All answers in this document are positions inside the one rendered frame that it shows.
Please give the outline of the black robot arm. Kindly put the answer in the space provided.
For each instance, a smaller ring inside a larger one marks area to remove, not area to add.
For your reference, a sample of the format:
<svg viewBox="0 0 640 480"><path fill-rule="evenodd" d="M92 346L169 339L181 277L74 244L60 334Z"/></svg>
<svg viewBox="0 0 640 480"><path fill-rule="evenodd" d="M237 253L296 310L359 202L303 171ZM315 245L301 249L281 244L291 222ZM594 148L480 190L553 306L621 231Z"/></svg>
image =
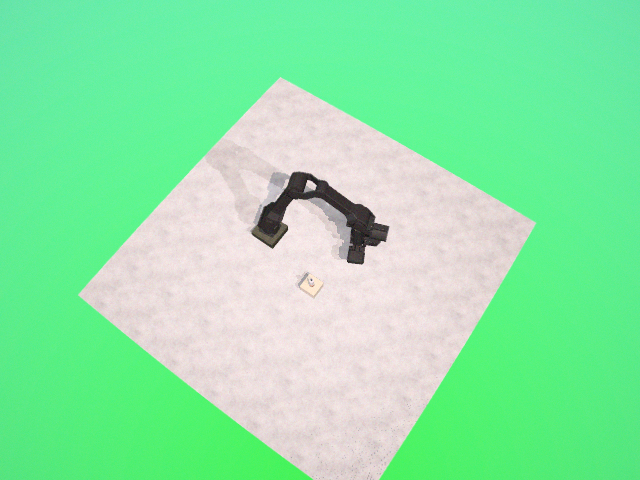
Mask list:
<svg viewBox="0 0 640 480"><path fill-rule="evenodd" d="M307 180L316 184L316 189L304 192ZM389 226L374 223L376 216L362 204L354 204L344 197L325 180L317 179L311 173L292 172L288 185L275 202L271 202L263 207L257 226L259 231L270 236L279 231L286 211L286 207L293 199L322 198L338 211L343 213L347 219L347 227L351 227L351 233L356 238L363 238L363 247L378 246L381 241L386 242ZM279 226L280 225L280 226Z"/></svg>

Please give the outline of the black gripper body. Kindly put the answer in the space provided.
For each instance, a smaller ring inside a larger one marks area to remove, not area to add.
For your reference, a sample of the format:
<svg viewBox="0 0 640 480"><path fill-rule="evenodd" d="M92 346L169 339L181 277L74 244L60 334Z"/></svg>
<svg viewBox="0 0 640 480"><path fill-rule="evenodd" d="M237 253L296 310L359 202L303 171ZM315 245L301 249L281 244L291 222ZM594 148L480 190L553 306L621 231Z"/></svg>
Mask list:
<svg viewBox="0 0 640 480"><path fill-rule="evenodd" d="M360 264L360 265L364 264L365 253L363 252L364 247L362 245L364 243L364 240L366 240L366 237L367 235L364 236L363 238L356 238L351 233L350 243L353 244L352 246L353 251L348 251L348 257L347 257L348 263Z"/></svg>

